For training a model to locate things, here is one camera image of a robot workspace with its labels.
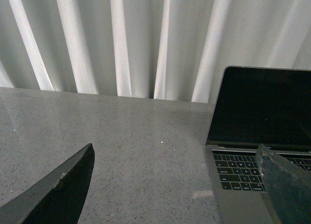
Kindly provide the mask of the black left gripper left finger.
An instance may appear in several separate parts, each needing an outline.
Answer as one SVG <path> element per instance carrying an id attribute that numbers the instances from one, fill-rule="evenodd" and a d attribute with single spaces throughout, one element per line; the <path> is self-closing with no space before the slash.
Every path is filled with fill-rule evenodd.
<path id="1" fill-rule="evenodd" d="M 0 208 L 2 224 L 76 224 L 83 210 L 94 168 L 88 144 Z"/>

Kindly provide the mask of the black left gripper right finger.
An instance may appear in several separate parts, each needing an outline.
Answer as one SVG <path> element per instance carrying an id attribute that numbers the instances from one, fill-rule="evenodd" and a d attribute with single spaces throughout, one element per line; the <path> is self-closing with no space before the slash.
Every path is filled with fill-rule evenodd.
<path id="1" fill-rule="evenodd" d="M 311 222 L 311 173 L 264 145 L 259 145 L 256 163 L 275 216 L 282 224 Z"/>

